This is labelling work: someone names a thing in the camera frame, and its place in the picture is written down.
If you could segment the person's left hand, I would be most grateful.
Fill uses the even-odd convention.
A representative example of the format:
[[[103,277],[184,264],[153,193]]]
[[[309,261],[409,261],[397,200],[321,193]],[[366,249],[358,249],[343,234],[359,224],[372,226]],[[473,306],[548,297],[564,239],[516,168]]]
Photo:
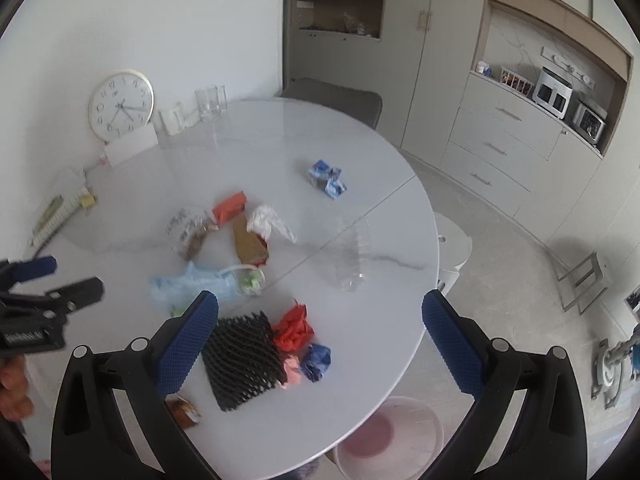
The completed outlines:
[[[1,367],[0,410],[9,422],[21,422],[34,411],[34,404],[28,396],[29,384],[25,372],[24,356],[14,356]]]

